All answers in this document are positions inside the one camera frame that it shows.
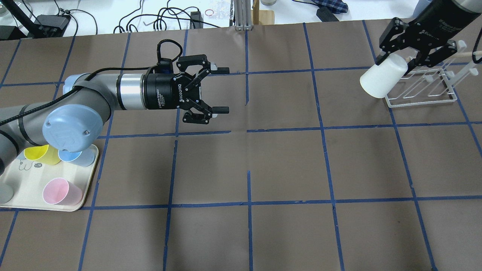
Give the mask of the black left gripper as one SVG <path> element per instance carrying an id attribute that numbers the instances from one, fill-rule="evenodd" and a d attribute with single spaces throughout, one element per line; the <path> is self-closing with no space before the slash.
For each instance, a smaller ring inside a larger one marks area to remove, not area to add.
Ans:
<path id="1" fill-rule="evenodd" d="M 206 55 L 180 56 L 176 65 L 180 73 L 175 74 L 172 62 L 160 62 L 145 75 L 145 108 L 148 110 L 185 111 L 182 121 L 208 125 L 210 119 L 220 114 L 229 114 L 228 106 L 211 107 L 200 97 L 200 83 L 208 75 L 227 75 L 229 67 L 217 67 Z M 195 75 L 186 70 L 199 66 Z"/>

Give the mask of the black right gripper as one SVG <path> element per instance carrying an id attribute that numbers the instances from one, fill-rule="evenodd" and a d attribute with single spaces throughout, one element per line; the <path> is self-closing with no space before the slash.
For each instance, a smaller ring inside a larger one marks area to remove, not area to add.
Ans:
<path id="1" fill-rule="evenodd" d="M 458 52 L 457 43 L 451 38 L 479 16 L 479 0 L 420 0 L 413 18 L 407 22 L 399 17 L 390 20 L 379 38 L 377 63 L 382 63 L 391 53 L 410 48 L 412 56 L 416 56 L 409 61 L 409 70 L 433 67 Z M 409 47 L 403 40 L 411 24 L 412 47 Z"/>

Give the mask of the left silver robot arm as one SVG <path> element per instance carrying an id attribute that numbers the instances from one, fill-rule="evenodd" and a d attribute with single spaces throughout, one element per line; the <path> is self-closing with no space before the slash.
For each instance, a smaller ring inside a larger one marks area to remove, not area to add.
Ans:
<path id="1" fill-rule="evenodd" d="M 183 122 L 206 125 L 229 107 L 211 107 L 201 99 L 201 81 L 229 74 L 206 55 L 160 58 L 143 74 L 110 74 L 110 68 L 71 76 L 66 92 L 48 103 L 1 109 L 1 172 L 31 146 L 51 145 L 69 152 L 84 151 L 97 139 L 115 110 L 185 111 Z"/>

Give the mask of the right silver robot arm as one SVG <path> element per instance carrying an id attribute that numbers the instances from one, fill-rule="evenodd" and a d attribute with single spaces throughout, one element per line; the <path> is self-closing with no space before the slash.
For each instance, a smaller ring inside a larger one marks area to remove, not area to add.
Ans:
<path id="1" fill-rule="evenodd" d="M 408 23 L 394 17 L 379 38 L 381 53 L 375 64 L 381 65 L 392 53 L 405 48 L 417 51 L 406 74 L 415 67 L 439 64 L 457 53 L 452 38 L 480 15 L 480 0 L 432 0 Z"/>

